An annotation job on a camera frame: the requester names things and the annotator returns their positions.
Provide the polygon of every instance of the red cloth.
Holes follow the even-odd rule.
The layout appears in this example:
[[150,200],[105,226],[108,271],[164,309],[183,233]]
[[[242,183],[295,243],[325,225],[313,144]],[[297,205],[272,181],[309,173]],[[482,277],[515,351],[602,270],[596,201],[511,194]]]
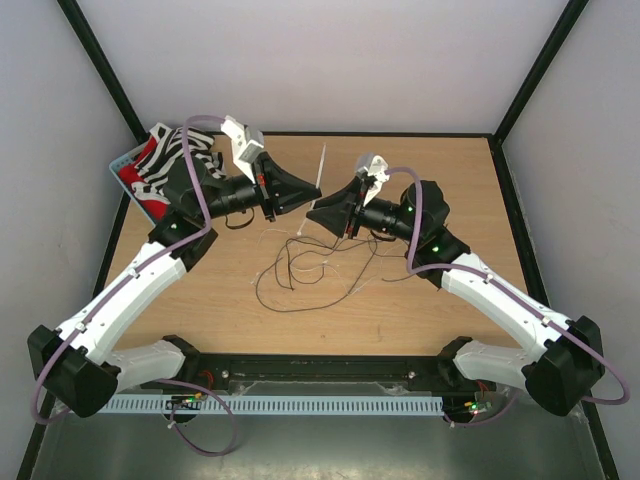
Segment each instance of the red cloth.
[[[158,145],[158,141],[151,137],[149,141],[145,145],[140,155],[136,161],[130,165],[126,165],[122,167],[118,172],[118,176],[120,179],[129,187],[131,191],[131,185],[135,182],[144,182],[144,180],[138,175],[138,171],[136,170],[136,165],[140,163],[147,155],[149,155],[154,148]],[[151,215],[154,220],[160,220],[164,214],[167,212],[167,205],[165,203],[159,202],[157,200],[140,200],[136,199],[137,202],[145,209],[145,211]]]

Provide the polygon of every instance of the black and white striped fabric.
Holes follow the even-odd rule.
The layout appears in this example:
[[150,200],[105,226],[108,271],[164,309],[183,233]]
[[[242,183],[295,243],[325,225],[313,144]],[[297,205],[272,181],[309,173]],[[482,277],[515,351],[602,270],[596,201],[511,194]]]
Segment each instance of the black and white striped fabric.
[[[156,200],[165,204],[162,187],[167,183],[169,169],[176,161],[184,161],[182,150],[182,128],[170,129],[162,123],[156,124],[149,133],[158,143],[156,147],[135,168],[142,182],[131,184],[134,195],[140,200]],[[204,162],[214,178],[223,178],[226,173],[222,163],[222,155],[212,152],[214,138],[205,132],[190,128],[187,133],[189,152],[193,159]]]

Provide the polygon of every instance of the basket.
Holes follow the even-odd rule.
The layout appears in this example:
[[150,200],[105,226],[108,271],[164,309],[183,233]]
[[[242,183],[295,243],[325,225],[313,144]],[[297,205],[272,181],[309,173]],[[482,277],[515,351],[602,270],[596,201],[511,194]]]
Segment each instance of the basket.
[[122,167],[125,167],[126,165],[131,165],[135,161],[135,159],[138,156],[138,154],[142,151],[144,146],[145,146],[145,144],[142,144],[142,145],[134,148],[133,150],[125,153],[121,157],[116,158],[113,162],[111,162],[109,164],[109,170],[111,170],[111,173],[113,173],[113,176],[116,177],[116,180],[118,181],[120,186],[124,189],[125,192],[127,192],[127,195],[129,195],[131,200],[138,206],[138,208],[140,210],[142,210],[142,213],[145,214],[145,216],[149,219],[151,224],[155,225],[156,222],[151,217],[151,215],[149,215],[149,212],[147,212],[144,209],[144,207],[140,204],[140,202],[138,202],[138,199],[133,195],[133,192],[131,191],[131,189],[118,176],[118,172],[120,171],[120,169]]

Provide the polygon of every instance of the gray floor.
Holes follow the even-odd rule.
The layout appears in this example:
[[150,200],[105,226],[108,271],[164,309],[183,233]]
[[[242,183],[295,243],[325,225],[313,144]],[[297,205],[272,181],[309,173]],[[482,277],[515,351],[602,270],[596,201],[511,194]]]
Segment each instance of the gray floor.
[[[440,418],[239,417],[241,445],[225,458],[188,450],[154,415],[68,416],[46,434],[44,479],[601,479],[588,426],[518,404],[495,424],[451,430]],[[221,448],[225,417],[186,427]]]

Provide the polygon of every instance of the wooden table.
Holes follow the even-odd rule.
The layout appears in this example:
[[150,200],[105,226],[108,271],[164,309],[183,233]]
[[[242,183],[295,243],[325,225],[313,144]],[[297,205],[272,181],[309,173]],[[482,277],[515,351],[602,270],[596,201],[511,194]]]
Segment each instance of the wooden table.
[[[505,212],[487,141],[483,138],[400,138],[339,136],[267,136],[266,148],[284,169],[315,182],[326,143],[321,188],[324,195],[341,189],[353,178],[356,159],[365,152],[382,155],[390,166],[409,166],[436,180],[451,207],[449,229],[469,244],[501,276],[524,289],[522,271]],[[227,172],[231,164],[229,142],[219,138]],[[396,175],[380,198],[398,201],[411,178]],[[268,223],[256,210],[249,227],[231,231],[216,219],[220,234],[203,260],[172,285],[127,330],[118,348],[152,343],[177,334],[200,351],[217,353],[283,353],[339,355],[434,355],[459,335],[489,344],[513,346],[512,339],[473,307],[428,281],[411,278],[387,283],[382,278],[406,275],[402,258],[376,257],[360,285],[364,287],[328,309],[305,313],[274,313],[255,296],[256,274],[275,259],[285,240],[295,236],[308,206]],[[232,222],[241,223],[241,215]],[[151,230],[149,221],[131,204],[113,258],[109,281],[128,264]],[[304,234],[333,243],[335,237],[307,222]],[[360,237],[366,238],[361,231]],[[379,253],[404,253],[399,242],[382,244]],[[277,286],[273,272],[260,284],[261,297],[280,309],[323,305],[339,298],[357,277],[370,255],[367,245],[328,257],[325,278],[294,291]],[[306,255],[301,270],[319,265],[324,257]],[[312,281],[321,269],[296,272]]]

